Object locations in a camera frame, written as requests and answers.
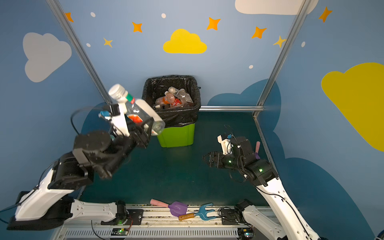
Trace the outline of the tall red white label bottle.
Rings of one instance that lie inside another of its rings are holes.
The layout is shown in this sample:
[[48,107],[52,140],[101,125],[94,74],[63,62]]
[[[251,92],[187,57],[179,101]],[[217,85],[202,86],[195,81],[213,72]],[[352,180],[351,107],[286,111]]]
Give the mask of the tall red white label bottle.
[[146,101],[135,99],[119,84],[115,84],[110,88],[109,95],[117,101],[117,104],[122,103],[126,105],[126,117],[131,119],[134,123],[139,124],[150,117],[153,117],[154,124],[152,126],[152,135],[157,136],[163,132],[166,126],[165,122]]

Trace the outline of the white orange milk tea bottle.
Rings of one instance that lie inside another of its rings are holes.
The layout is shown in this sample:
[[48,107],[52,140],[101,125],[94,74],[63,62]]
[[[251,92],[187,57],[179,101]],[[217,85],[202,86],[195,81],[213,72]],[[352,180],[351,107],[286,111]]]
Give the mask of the white orange milk tea bottle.
[[172,93],[166,91],[165,95],[163,97],[160,97],[155,101],[155,105],[156,106],[157,105],[159,105],[159,106],[165,106],[165,105],[172,106],[172,105],[176,104],[175,102],[176,102],[176,97]]

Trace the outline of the red green label bottle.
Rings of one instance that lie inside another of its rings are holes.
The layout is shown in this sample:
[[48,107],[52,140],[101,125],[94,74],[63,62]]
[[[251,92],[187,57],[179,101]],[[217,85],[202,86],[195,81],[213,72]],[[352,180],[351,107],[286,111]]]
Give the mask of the red green label bottle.
[[171,108],[182,108],[182,107],[184,107],[184,103],[179,99],[175,99],[175,101],[172,104],[170,104],[170,107]]

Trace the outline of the purple text label bottle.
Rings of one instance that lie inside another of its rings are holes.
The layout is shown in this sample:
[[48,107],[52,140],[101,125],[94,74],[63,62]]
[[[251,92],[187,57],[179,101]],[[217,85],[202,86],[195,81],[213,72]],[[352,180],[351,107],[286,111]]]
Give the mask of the purple text label bottle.
[[184,105],[188,105],[190,107],[194,106],[192,97],[186,92],[185,89],[178,90],[178,98],[182,101]]

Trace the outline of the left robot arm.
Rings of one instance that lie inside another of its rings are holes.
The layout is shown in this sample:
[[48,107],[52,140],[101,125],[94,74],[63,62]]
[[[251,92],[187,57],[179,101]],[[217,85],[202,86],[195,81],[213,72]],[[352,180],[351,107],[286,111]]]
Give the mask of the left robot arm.
[[148,146],[154,119],[149,118],[139,125],[131,120],[126,123],[129,136],[119,131],[112,137],[101,130],[77,135],[73,150],[54,161],[30,192],[20,192],[7,230],[45,231],[72,220],[100,221],[107,226],[132,224],[124,201],[97,204],[70,196],[91,185],[95,174],[101,179],[111,179],[135,147]]

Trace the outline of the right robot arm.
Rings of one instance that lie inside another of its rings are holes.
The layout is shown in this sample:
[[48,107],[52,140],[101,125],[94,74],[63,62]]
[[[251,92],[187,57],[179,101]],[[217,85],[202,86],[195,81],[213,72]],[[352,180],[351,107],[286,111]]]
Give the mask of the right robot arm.
[[243,220],[269,240],[319,240],[286,192],[280,176],[270,161],[259,156],[260,143],[252,146],[245,137],[219,135],[221,152],[211,152],[203,158],[209,167],[229,169],[243,175],[267,201],[279,223],[261,213],[250,201],[244,200],[235,209]]

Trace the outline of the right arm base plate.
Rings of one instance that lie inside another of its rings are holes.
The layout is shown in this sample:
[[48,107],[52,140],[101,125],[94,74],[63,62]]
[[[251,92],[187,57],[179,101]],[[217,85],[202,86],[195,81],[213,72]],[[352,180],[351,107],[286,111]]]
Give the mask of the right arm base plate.
[[240,225],[242,223],[241,218],[234,209],[220,208],[218,215],[221,218],[222,225]]

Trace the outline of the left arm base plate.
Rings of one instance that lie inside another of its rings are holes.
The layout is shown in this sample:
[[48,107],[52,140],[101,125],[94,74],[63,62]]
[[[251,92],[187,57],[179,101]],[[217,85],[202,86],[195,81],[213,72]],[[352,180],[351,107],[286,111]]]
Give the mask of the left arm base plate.
[[117,216],[115,219],[104,222],[101,221],[102,226],[139,226],[143,220],[144,210],[142,209],[130,209],[126,210],[125,214]]

